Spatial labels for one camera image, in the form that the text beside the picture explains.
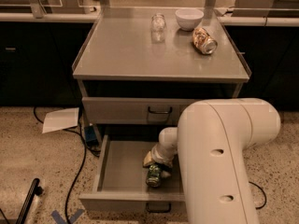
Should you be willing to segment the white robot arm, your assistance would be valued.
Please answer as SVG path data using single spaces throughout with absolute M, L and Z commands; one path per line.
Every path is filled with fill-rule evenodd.
M 245 148 L 273 141 L 280 116 L 256 98 L 195 102 L 176 128 L 165 128 L 143 160 L 178 157 L 189 224 L 260 224 L 243 159 Z

